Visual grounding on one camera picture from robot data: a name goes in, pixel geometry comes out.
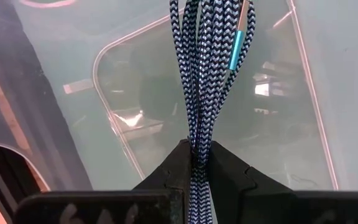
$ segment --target transparent plastic box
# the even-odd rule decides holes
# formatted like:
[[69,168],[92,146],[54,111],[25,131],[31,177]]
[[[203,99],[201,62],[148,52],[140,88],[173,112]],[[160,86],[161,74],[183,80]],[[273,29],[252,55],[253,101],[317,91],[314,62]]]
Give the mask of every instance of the transparent plastic box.
[[[358,190],[356,5],[255,1],[214,139],[292,189]],[[0,0],[0,146],[49,190],[133,188],[188,133],[168,13],[167,0]]]

